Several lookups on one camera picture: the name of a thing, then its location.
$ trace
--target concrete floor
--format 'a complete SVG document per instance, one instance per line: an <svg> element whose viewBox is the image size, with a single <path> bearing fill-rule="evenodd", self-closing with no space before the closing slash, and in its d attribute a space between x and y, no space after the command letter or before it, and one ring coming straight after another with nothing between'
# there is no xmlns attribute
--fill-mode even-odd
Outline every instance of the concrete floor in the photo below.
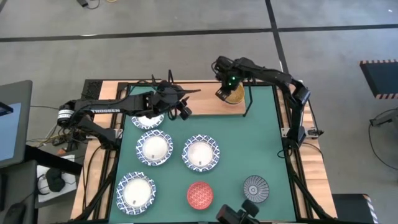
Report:
<svg viewBox="0 0 398 224"><path fill-rule="evenodd" d="M272 6L278 27L398 23L398 2L393 0L275 0ZM263 0L102 0L93 11L73 0L8 0L0 13L0 38L270 24ZM319 128L326 131L320 144L332 192L366 193L379 221L396 223L397 172L374 157L367 131L370 118L398 103L374 99L358 62L397 58L398 30L285 32L280 38L289 71L312 90ZM79 98L87 78L165 78L171 68L178 79L211 79L210 64L219 55L280 68L272 33L3 42L0 84L30 79L32 104L58 107ZM56 111L32 109L28 138L45 136L56 116ZM386 125L372 134L376 151L398 167L398 133ZM39 223L68 220L72 204L70 197L41 208Z"/></svg>

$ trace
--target red bowl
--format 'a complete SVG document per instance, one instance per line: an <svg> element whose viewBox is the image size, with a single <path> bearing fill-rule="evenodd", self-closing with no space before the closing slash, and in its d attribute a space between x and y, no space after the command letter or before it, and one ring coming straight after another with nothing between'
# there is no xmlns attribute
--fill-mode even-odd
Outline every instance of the red bowl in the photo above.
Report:
<svg viewBox="0 0 398 224"><path fill-rule="evenodd" d="M208 208L213 201L213 190L206 182L195 182L189 186L187 200L192 208L204 210Z"/></svg>

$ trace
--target orange object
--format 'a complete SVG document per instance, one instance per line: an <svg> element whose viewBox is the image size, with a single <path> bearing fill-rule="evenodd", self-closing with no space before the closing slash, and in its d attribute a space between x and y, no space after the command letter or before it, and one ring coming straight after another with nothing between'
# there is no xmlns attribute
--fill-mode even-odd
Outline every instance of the orange object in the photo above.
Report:
<svg viewBox="0 0 398 224"><path fill-rule="evenodd" d="M208 208L213 201L213 190L206 182L195 182L188 189L187 200L192 208L204 210Z"/></svg>

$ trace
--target wooden tabletop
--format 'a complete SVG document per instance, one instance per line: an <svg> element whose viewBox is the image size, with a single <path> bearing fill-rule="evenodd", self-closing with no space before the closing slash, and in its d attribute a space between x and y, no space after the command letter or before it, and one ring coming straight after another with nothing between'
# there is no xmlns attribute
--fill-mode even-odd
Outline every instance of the wooden tabletop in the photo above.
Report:
<svg viewBox="0 0 398 224"><path fill-rule="evenodd" d="M136 81L132 80L116 80L116 81L103 81L102 82L102 87L101 91L99 94L99 99L101 100L107 100L107 99L115 99L117 89L118 89L118 83L134 83ZM214 82L214 80L190 80L190 81L178 81L178 82ZM184 89L191 90L195 89L195 85L193 84L184 84ZM203 104L203 98L200 96L194 96L192 94L189 99L189 107L192 109L193 114L212 114L214 113L214 108L212 105L214 103L219 103L220 101L216 101L216 96L214 95L214 92L216 89L219 88L220 84L219 83L209 83L207 84L208 87L203 89L202 91L208 91L209 93L211 92L210 97L215 97L215 100L212 101L211 99L206 101L206 104ZM282 113L282 119L285 127L289 127L289 124L287 122L287 116L286 116L286 110L285 110L285 105L284 101L282 98L282 93L279 91L278 94L279 97L279 104L280 104L280 110ZM234 107L237 112L235 114L243 114L244 113L244 107L245 104L244 102L241 103L238 107ZM228 110L218 110L217 114L225 114L226 111ZM109 128L111 126L111 119L112 115L111 114L96 114L94 118L94 122L103 128ZM306 105L305 111L304 111L304 117L303 117L303 125L306 128L312 128L314 127L313 123L313 118L312 118L312 112L309 107L309 105ZM308 142L310 144L313 144L317 147L319 147L319 143L317 140L305 140L305 142ZM85 161L84 161L84 166L83 168L85 169L85 174L87 174L87 167L89 160L91 156L93 155L95 149L100 145L100 143L97 140L92 140L88 143L87 145L87 150L86 150L86 155L85 155ZM99 150L97 153L93 156L92 162L91 162L91 167L90 167L90 174L88 178L88 183L87 183L87 190L86 190L86 201L90 202L91 199L94 197L95 193L98 190L98 184L100 182L100 176L101 176L101 170L104 162L104 155L105 155L105 150ZM333 199L331 197L331 191L329 187L329 182L328 182L328 177L326 175L326 170L325 166L323 164L323 159L321 154L315 149L314 147L307 145L307 144L302 144L300 148L300 155L301 155L301 160L302 160L302 165L305 173L305 178L307 181L307 187L311 194L314 196L314 198L317 200L317 202L323 207L323 209L331 216L337 217L336 215L336 210L335 210L335 205L333 203ZM109 164L108 164L108 172L111 169L111 166L113 164L113 157L114 157L114 152L111 152ZM295 165L296 158L292 156L292 161ZM75 196L75 203L73 204L72 208L72 214L71 218L75 218L81 214L82 211L82 206L83 206L83 175L80 175L79 179L79 184L78 188L76 190L76 196ZM303 201L303 196L301 192L299 191L298 188L296 188L297 192L297 198L298 198L298 203L300 207L300 213L302 218L306 218L307 214L305 212L305 205ZM106 207L108 203L108 195L109 195L109 189L106 190L105 194L103 195L102 202L101 202L101 208L99 211L99 218L105 218L105 213L106 213Z"/></svg>

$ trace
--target green table mat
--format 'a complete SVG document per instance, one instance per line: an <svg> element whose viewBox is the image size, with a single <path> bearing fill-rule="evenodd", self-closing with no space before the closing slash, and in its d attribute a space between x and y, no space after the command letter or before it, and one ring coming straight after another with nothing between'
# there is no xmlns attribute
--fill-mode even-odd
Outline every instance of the green table mat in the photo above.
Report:
<svg viewBox="0 0 398 224"><path fill-rule="evenodd" d="M133 94L151 91L150 87L135 87ZM136 142L145 130L138 129L126 117L119 157L116 185L128 172L140 171L153 179L156 198L147 211L136 216L126 215L116 206L113 194L110 223L162 223L162 222L215 222L223 204L234 210L241 208L246 199L243 182L250 175L259 175L269 184L269 197L256 204L258 220L295 221L284 159L277 157L282 150L279 124L275 110L272 87L252 87L254 103L242 116L191 116L186 121L165 117L157 129L172 137L174 149L162 165L150 167L136 156ZM207 134L220 148L220 161L212 170L199 173L190 170L182 161L185 141L196 134ZM213 189L213 203L208 209L198 211L189 206L187 190L196 181L205 181Z"/></svg>

